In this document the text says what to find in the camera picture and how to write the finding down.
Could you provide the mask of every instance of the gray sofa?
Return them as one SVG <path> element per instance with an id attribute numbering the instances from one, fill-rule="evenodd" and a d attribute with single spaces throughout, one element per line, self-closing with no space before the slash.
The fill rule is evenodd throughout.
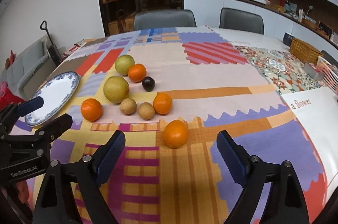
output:
<path id="1" fill-rule="evenodd" d="M 56 68 L 48 55 L 47 46 L 50 46 L 50 40 L 45 35 L 16 55 L 14 63 L 3 70 L 0 80 L 8 83 L 13 94 L 24 100 L 31 99 Z"/>

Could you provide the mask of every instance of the white plastic basket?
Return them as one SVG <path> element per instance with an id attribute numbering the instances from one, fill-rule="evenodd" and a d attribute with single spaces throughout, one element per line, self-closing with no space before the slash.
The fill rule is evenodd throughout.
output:
<path id="1" fill-rule="evenodd" d="M 324 82 L 338 94 L 338 75 L 331 70 L 331 66 L 332 65 L 327 60 L 318 56 L 317 68 L 324 73 Z"/>

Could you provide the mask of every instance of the plate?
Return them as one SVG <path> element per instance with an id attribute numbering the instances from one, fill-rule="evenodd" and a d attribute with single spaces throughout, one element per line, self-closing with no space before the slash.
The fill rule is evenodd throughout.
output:
<path id="1" fill-rule="evenodd" d="M 57 113 L 70 99 L 80 82 L 80 76 L 73 71 L 59 74 L 43 84 L 32 98 L 41 96 L 44 100 L 42 108 L 25 116 L 28 126 L 40 125 Z"/>

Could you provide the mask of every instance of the orange fruit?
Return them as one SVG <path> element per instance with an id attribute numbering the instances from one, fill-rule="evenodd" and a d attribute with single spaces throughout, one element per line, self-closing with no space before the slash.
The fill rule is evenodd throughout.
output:
<path id="1" fill-rule="evenodd" d="M 171 121 L 163 131 L 165 144 L 171 148 L 180 148 L 188 141 L 189 131 L 184 122 L 180 120 Z"/>
<path id="2" fill-rule="evenodd" d="M 141 82 L 147 75 L 145 66 L 141 64 L 133 65 L 128 70 L 128 77 L 134 83 Z"/>
<path id="3" fill-rule="evenodd" d="M 102 115 L 102 105 L 94 98 L 86 99 L 81 104 L 81 114 L 84 119 L 94 122 Z"/>
<path id="4" fill-rule="evenodd" d="M 167 114 L 172 107 L 172 99 L 166 93 L 158 93 L 153 101 L 153 107 L 159 114 Z"/>

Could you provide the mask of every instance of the white wall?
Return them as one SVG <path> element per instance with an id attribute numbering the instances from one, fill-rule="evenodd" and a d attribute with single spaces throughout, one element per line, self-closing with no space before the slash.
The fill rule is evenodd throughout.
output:
<path id="1" fill-rule="evenodd" d="M 57 47 L 104 37 L 98 0 L 12 0 L 0 18 L 0 65 L 45 35 L 43 20 Z"/>

